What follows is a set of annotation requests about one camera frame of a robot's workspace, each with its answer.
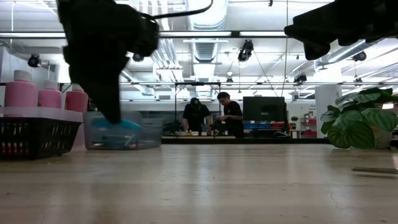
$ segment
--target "blue object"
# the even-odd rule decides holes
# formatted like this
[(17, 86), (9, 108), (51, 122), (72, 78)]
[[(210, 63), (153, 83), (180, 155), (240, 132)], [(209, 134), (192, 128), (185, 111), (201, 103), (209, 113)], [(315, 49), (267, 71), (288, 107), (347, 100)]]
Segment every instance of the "blue object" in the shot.
[(107, 121), (105, 118), (94, 119), (91, 125), (96, 128), (106, 128), (106, 129), (111, 129), (111, 128), (117, 127), (117, 126), (120, 126), (122, 128), (126, 128), (126, 129), (134, 129), (134, 130), (142, 129), (142, 127), (139, 124), (134, 123), (132, 121), (122, 120), (120, 122), (120, 124), (113, 125), (113, 124), (109, 123), (109, 121)]

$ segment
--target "black t-shirt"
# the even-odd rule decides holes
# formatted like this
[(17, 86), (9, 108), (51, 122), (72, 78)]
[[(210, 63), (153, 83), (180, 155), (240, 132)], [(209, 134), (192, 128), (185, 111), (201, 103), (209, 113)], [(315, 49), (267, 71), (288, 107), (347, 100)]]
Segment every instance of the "black t-shirt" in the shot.
[(191, 105), (186, 105), (184, 109), (184, 114), (182, 118), (188, 120), (188, 130), (191, 131), (201, 131), (201, 124), (205, 117), (210, 115), (210, 111), (207, 106), (202, 105), (200, 110), (195, 110)]
[[(228, 105), (224, 106), (224, 115), (242, 116), (241, 106), (235, 101), (231, 101)], [(243, 135), (243, 122), (242, 120), (226, 119), (225, 125), (228, 132), (233, 135)]]

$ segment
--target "black monitor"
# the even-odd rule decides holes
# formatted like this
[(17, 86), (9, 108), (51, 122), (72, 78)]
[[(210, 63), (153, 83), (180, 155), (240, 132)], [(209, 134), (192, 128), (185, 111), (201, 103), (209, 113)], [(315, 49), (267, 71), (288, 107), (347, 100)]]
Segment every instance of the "black monitor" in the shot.
[(244, 96), (244, 121), (285, 121), (284, 97)]

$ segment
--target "ceiling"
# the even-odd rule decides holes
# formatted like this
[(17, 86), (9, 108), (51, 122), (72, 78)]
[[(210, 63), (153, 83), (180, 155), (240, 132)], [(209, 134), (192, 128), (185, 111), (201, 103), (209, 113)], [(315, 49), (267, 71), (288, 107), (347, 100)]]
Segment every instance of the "ceiling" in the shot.
[[(152, 0), (149, 2), (149, 12), (152, 11)], [(137, 6), (140, 3), (140, 11), (143, 10), (142, 0), (117, 1), (120, 4), (130, 4)], [(289, 0), (288, 22), (292, 18), (311, 9), (321, 7), (332, 0)], [(184, 0), (168, 0), (169, 12), (186, 10)], [(225, 30), (283, 30), (287, 21), (287, 10), (285, 0), (274, 0), (272, 7), (268, 6), (269, 1), (255, 0), (229, 0), (226, 14)], [(189, 23), (186, 17), (178, 17), (168, 20), (171, 30), (188, 30)], [(58, 21), (55, 1), (20, 0), (3, 1), (0, 0), (0, 32), (61, 32), (62, 27)], [(218, 56), (215, 63), (214, 74), (210, 81), (225, 82), (229, 77), (227, 72), (232, 72), (231, 77), (234, 82), (282, 82), (284, 73), (289, 74), (292, 79), (297, 73), (290, 74), (299, 65), (306, 63), (303, 45), (301, 42), (288, 39), (286, 49), (286, 39), (252, 39), (255, 54), (248, 60), (244, 68), (239, 67), (236, 60), (236, 53), (242, 46), (244, 39), (221, 39), (224, 43), (220, 44)], [(182, 69), (182, 77), (185, 81), (193, 81), (196, 72), (193, 69), (193, 59), (191, 46), (184, 43), (184, 39), (172, 39), (175, 54)], [(63, 63), (61, 47), (65, 45), (65, 40), (13, 40), (12, 46), (16, 55), (28, 56), (32, 53), (40, 54), (43, 60), (48, 60), (52, 64)], [(342, 71), (342, 78), (336, 75), (337, 80), (352, 82), (355, 73), (358, 75), (371, 73), (383, 67), (395, 63), (398, 52), (398, 40), (388, 39), (365, 50), (368, 59), (356, 64), (344, 60), (334, 64)], [(338, 50), (337, 43), (331, 45), (331, 53)], [(304, 64), (303, 70), (307, 74), (308, 82), (315, 82), (313, 74), (313, 62)], [(153, 76), (154, 62), (151, 58), (145, 58), (143, 62), (130, 61), (127, 69), (134, 75), (136, 80), (143, 82), (156, 82)], [(328, 74), (333, 81), (335, 74)], [(389, 77), (395, 77), (398, 73), (389, 70), (386, 73), (373, 75), (371, 78), (364, 78), (364, 82), (381, 82)], [(242, 89), (253, 88), (251, 85), (239, 86)], [(236, 85), (226, 86), (226, 88), (237, 89)]]

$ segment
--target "monitor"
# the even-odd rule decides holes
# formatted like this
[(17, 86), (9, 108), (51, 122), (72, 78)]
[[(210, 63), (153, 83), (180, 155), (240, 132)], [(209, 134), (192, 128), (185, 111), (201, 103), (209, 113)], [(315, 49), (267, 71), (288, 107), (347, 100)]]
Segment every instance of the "monitor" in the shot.
[(244, 121), (285, 121), (284, 97), (244, 96)]

